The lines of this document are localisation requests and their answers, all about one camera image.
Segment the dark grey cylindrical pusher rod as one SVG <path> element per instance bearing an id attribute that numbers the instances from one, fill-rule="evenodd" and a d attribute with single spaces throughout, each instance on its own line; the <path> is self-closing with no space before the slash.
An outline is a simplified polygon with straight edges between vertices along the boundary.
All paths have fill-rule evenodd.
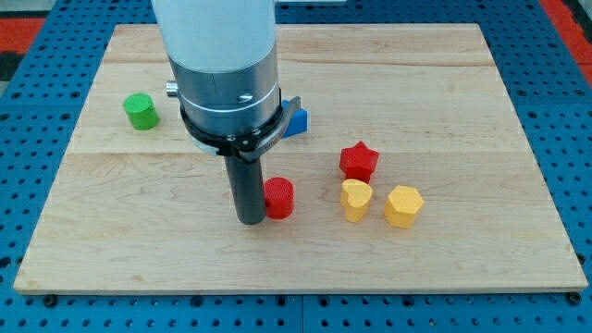
<path id="1" fill-rule="evenodd" d="M 261 159 L 245 162 L 225 156 L 224 161 L 239 221 L 245 225 L 261 223 L 266 216 Z"/>

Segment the black clamp ring mount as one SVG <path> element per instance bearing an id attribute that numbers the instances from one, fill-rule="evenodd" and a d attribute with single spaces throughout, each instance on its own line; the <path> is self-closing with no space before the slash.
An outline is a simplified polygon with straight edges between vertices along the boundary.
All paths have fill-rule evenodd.
<path id="1" fill-rule="evenodd" d="M 194 144 L 213 156 L 235 156 L 244 162 L 253 162 L 268 152 L 284 136 L 292 117 L 301 110 L 302 98 L 295 96 L 277 108 L 276 114 L 263 126 L 246 134 L 217 136 L 199 129 L 182 107 L 180 116 Z"/>

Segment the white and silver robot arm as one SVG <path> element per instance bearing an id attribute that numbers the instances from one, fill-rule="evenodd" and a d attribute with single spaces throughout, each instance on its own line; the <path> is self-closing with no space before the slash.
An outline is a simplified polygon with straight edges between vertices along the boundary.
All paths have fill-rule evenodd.
<path id="1" fill-rule="evenodd" d="M 282 99 L 273 0 L 153 0 L 186 131 L 221 156 L 240 222 L 265 218 L 260 158 L 301 100 Z"/>

